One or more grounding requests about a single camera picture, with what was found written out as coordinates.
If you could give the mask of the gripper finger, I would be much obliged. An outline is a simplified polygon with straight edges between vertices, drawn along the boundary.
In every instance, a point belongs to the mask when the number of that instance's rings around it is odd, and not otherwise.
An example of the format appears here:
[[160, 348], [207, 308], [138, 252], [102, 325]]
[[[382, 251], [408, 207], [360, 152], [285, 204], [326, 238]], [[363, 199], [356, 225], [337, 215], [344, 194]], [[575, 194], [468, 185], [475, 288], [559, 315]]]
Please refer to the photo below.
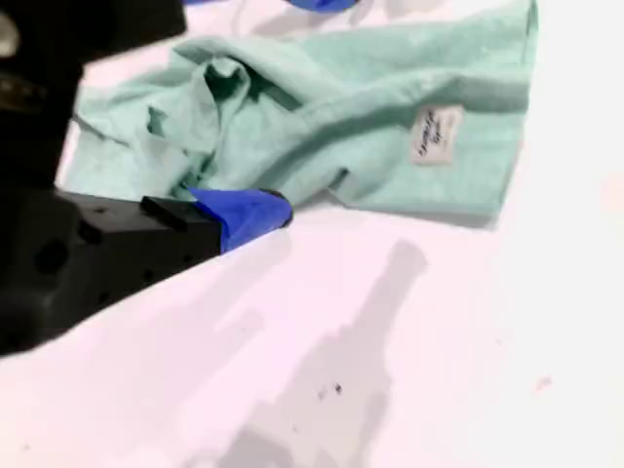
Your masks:
[[359, 0], [288, 0], [288, 3], [305, 11], [334, 14], [347, 11], [360, 3]]
[[273, 229], [288, 225], [288, 200], [277, 191], [262, 189], [209, 190], [189, 188], [194, 205], [218, 219], [229, 230], [246, 224], [268, 223]]
[[144, 215], [174, 231], [171, 244], [157, 250], [170, 265], [143, 268], [142, 285], [150, 287], [201, 262], [238, 249], [293, 221], [288, 202], [142, 202]]

